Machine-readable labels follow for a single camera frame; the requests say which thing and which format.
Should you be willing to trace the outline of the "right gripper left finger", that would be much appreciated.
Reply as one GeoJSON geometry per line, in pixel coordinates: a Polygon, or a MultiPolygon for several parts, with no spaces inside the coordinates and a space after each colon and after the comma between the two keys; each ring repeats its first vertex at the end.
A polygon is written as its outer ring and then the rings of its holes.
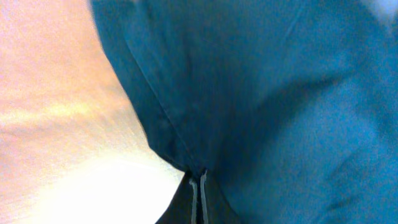
{"type": "Polygon", "coordinates": [[[190,172],[186,172],[178,185],[169,206],[156,224],[196,224],[198,184],[190,172]]]}

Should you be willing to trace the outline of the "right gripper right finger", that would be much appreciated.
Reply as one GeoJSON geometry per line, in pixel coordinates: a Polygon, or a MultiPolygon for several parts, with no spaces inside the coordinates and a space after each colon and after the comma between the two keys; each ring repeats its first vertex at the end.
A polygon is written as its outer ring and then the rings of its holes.
{"type": "Polygon", "coordinates": [[[241,224],[208,170],[200,177],[200,212],[202,224],[241,224]]]}

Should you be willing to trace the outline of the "navy blue shorts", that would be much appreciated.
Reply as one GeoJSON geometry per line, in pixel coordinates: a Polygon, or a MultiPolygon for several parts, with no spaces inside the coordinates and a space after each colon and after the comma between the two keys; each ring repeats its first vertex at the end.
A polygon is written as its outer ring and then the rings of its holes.
{"type": "Polygon", "coordinates": [[[92,1],[149,147],[241,223],[397,222],[397,15],[355,0],[92,1]]]}

